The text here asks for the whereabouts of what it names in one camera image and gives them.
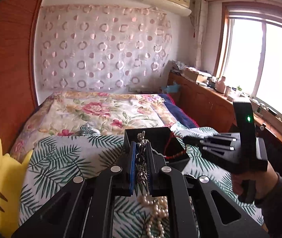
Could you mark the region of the right hand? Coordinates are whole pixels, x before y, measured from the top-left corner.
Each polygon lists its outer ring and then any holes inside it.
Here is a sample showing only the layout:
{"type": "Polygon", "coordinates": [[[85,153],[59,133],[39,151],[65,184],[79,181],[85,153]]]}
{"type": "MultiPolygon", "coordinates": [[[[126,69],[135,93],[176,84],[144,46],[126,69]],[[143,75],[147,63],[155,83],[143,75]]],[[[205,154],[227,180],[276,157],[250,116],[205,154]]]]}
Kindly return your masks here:
{"type": "Polygon", "coordinates": [[[278,182],[278,175],[268,162],[266,171],[248,171],[243,174],[231,174],[232,189],[236,195],[243,194],[243,180],[255,182],[255,199],[264,198],[278,182]]]}

